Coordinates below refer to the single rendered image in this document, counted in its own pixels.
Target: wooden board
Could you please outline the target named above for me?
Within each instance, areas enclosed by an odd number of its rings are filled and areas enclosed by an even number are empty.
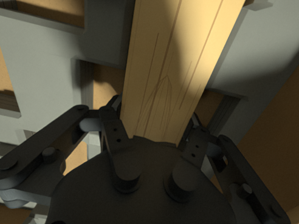
[[[121,120],[179,144],[245,0],[136,0]]]

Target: light wood block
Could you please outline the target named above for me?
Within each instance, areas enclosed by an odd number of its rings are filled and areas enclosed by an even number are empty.
[[[179,144],[245,0],[136,0],[120,118]]]

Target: wooden plank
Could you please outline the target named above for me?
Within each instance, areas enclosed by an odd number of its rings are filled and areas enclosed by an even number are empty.
[[[180,142],[245,0],[136,0],[121,120]]]

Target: black mechanical arm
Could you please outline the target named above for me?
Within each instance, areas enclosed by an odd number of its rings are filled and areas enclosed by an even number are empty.
[[[129,139],[121,99],[99,110],[74,106],[2,157],[5,205],[50,206],[48,224],[290,223],[231,139],[211,135],[196,114],[178,147]],[[101,153],[64,176],[66,159],[90,131],[99,131]],[[201,171],[205,155],[223,194]]]

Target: wooden beam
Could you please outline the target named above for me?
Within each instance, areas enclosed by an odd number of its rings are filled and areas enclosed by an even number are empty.
[[[245,0],[136,0],[120,118],[179,144]]]

